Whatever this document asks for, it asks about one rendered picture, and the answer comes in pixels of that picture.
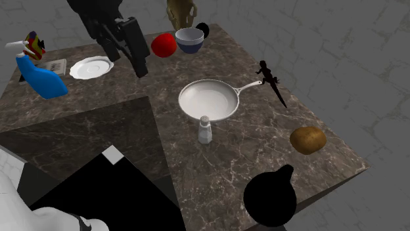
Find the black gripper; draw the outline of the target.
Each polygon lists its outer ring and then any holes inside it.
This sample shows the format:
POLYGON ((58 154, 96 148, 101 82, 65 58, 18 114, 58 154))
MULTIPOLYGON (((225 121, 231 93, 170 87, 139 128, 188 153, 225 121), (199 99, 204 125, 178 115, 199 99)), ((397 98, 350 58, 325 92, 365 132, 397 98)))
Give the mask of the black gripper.
POLYGON ((88 34, 103 48, 111 62, 120 59, 118 49, 129 59, 135 74, 148 74, 146 57, 150 55, 147 42, 136 18, 127 20, 119 12, 123 0, 67 0, 79 14, 88 34))

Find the white scalloped plate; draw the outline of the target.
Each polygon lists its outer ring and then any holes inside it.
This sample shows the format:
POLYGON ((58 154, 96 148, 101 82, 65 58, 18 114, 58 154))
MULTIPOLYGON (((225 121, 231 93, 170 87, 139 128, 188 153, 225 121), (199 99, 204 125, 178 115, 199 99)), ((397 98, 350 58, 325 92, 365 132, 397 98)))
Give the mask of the white scalloped plate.
POLYGON ((107 56, 93 56, 76 62, 70 68, 70 75, 74 79, 88 80, 107 74, 114 67, 114 63, 107 56))

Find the red apple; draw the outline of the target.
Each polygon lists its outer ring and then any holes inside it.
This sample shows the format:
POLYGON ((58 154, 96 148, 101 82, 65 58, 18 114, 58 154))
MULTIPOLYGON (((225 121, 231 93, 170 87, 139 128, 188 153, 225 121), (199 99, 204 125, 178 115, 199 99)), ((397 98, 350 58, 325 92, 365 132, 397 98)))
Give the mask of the red apple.
POLYGON ((177 43, 170 33, 159 35, 152 41, 150 46, 153 53, 160 58, 171 56, 177 49, 177 43))

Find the white and blue bowl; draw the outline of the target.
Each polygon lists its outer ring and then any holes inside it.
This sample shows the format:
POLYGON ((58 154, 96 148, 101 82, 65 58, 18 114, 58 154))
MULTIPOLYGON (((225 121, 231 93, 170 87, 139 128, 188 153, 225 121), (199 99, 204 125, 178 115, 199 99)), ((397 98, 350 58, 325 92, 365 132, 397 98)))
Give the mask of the white and blue bowl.
POLYGON ((187 54, 197 53, 204 41, 204 32, 197 28, 182 28, 175 33, 178 47, 187 54))

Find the grey printed book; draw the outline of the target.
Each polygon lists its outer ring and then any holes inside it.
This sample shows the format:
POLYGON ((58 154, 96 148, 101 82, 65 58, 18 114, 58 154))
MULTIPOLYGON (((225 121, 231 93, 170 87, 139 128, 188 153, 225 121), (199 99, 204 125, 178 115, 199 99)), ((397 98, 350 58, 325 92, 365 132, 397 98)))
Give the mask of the grey printed book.
POLYGON ((55 72, 58 76, 64 76, 66 73, 66 59, 42 62, 34 64, 31 60, 23 61, 23 58, 16 58, 16 62, 22 65, 23 70, 21 71, 21 76, 19 79, 20 84, 25 84, 23 73, 29 72, 32 69, 32 66, 44 70, 49 70, 55 72))

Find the black round object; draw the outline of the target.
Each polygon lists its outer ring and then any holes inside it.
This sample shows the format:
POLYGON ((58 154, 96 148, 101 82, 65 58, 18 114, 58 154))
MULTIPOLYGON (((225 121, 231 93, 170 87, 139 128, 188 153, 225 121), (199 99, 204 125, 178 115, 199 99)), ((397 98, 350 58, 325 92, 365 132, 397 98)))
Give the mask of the black round object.
POLYGON ((201 23, 197 24, 196 29, 201 30, 203 32, 204 38, 208 37, 210 29, 209 29, 209 26, 206 23, 201 22, 201 23))

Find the marble patterned robot stand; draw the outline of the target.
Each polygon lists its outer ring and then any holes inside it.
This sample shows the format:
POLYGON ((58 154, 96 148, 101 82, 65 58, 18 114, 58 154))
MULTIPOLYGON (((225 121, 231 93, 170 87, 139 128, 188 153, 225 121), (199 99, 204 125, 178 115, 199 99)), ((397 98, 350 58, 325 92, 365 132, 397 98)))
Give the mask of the marble patterned robot stand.
POLYGON ((28 164, 30 209, 101 219, 110 231, 186 231, 148 97, 25 127, 0 145, 28 164))

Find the blue spray bottle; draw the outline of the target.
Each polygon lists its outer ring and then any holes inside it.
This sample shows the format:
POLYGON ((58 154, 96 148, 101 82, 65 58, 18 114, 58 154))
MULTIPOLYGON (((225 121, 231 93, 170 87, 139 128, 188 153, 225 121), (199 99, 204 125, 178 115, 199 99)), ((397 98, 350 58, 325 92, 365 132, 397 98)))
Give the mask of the blue spray bottle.
POLYGON ((25 53, 34 54, 27 48, 28 41, 7 43, 5 49, 16 53, 18 69, 26 82, 44 99, 56 98, 68 93, 68 89, 61 78, 50 70, 36 67, 25 53))

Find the red yellow striped figure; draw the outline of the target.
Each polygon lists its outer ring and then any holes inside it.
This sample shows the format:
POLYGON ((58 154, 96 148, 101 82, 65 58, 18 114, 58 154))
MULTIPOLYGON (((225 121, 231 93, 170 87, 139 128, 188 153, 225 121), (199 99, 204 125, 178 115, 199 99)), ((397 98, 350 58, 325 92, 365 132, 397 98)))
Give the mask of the red yellow striped figure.
POLYGON ((26 41, 28 42, 26 48, 28 48, 31 52, 24 51, 24 53, 35 60, 41 60, 43 54, 45 53, 44 40, 40 40, 37 33, 35 31, 31 31, 27 35, 26 41))

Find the white frying pan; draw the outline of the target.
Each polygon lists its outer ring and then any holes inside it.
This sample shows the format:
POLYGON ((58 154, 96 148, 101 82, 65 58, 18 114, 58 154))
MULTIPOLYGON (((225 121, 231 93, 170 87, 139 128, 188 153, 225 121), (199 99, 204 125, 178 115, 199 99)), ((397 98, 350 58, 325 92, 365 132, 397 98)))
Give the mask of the white frying pan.
POLYGON ((228 119, 237 111, 243 90, 261 84, 261 81, 255 81, 235 88, 216 79, 193 81, 180 91, 179 107, 191 119, 199 121, 202 116, 208 116, 211 123, 217 123, 228 119))

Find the white salt shaker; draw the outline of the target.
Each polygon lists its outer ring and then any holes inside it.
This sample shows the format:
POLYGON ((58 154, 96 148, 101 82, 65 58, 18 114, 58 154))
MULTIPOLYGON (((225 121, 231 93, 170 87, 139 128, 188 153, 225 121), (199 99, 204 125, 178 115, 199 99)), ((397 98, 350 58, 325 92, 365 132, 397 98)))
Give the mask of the white salt shaker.
POLYGON ((198 128, 198 141, 201 144, 209 144, 212 141, 212 127, 208 116, 200 118, 198 128))

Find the black lizard figure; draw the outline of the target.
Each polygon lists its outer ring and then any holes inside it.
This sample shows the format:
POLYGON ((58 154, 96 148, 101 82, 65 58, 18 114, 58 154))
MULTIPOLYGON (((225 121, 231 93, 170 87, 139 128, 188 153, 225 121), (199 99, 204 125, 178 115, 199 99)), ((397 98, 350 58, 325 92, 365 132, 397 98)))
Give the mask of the black lizard figure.
POLYGON ((256 71, 256 74, 263 74, 263 78, 262 78, 262 85, 264 85, 265 83, 269 83, 271 88, 273 89, 273 91, 275 92, 275 94, 277 95, 278 99, 280 100, 280 102, 282 103, 282 105, 287 108, 287 105, 285 103, 285 101, 283 100, 277 84, 279 84, 279 80, 276 76, 273 76, 271 73, 271 70, 267 67, 266 61, 261 60, 259 62, 260 65, 260 69, 258 71, 256 71))

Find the brown potato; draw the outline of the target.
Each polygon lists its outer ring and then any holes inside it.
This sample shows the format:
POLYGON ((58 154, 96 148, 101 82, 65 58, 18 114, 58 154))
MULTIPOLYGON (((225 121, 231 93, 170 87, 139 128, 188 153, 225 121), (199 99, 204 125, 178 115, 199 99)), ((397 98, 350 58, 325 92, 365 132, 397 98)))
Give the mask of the brown potato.
POLYGON ((299 127, 290 135, 292 147, 303 155, 310 155, 322 149, 327 143, 327 137, 317 127, 299 127))

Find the black round jug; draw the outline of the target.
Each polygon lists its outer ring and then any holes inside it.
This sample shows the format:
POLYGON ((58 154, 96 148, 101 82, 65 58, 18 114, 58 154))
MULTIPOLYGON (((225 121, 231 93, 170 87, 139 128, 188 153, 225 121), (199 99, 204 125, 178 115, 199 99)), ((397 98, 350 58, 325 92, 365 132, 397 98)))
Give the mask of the black round jug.
POLYGON ((295 214, 297 199, 291 184, 293 166, 256 175, 246 185, 243 202, 248 214, 259 224, 278 227, 295 214))

